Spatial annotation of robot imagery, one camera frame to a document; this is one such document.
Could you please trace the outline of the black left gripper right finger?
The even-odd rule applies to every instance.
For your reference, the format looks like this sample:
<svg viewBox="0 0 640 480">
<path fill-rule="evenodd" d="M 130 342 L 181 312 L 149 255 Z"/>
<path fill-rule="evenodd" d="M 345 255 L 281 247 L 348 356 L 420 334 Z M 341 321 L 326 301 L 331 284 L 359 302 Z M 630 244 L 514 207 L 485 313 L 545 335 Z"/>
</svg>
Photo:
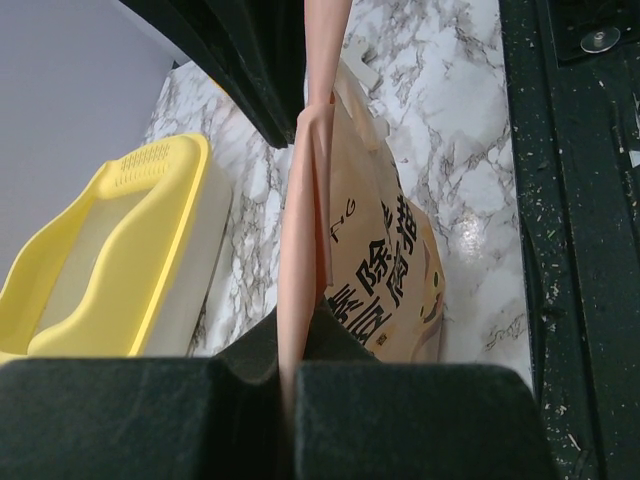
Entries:
<svg viewBox="0 0 640 480">
<path fill-rule="evenodd" d="M 557 479 L 532 392 L 485 364 L 376 360 L 330 311 L 297 372 L 297 479 Z"/>
</svg>

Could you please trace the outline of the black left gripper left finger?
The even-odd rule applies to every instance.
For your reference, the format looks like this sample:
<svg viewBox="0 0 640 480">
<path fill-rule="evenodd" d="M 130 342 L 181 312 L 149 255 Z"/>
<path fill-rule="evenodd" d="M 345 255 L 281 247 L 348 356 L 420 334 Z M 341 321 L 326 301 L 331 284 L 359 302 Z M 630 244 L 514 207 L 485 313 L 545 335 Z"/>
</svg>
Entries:
<svg viewBox="0 0 640 480">
<path fill-rule="evenodd" d="M 1 369 L 5 479 L 272 479 L 266 319 L 212 357 L 33 359 Z"/>
</svg>

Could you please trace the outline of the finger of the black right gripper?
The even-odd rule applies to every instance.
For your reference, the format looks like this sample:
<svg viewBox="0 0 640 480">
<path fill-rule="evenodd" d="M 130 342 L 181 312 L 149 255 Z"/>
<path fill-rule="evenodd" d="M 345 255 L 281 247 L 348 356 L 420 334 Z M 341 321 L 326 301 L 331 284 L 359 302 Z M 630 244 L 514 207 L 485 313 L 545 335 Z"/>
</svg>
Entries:
<svg viewBox="0 0 640 480">
<path fill-rule="evenodd" d="M 306 70 L 301 0 L 124 3 L 209 75 L 267 143 L 295 139 Z"/>
</svg>

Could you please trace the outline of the pink cat litter bag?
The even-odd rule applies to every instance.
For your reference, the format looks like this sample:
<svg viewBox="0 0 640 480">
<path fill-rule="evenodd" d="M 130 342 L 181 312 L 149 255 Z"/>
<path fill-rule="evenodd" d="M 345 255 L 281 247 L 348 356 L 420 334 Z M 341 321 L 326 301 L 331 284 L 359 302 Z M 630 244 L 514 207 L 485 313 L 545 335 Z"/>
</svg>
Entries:
<svg viewBox="0 0 640 480">
<path fill-rule="evenodd" d="M 341 57 L 351 5 L 304 5 L 308 104 L 299 114 L 281 230 L 277 341 L 283 403 L 326 303 L 377 359 L 434 362 L 446 281 L 426 214 L 403 193 L 358 76 Z"/>
</svg>

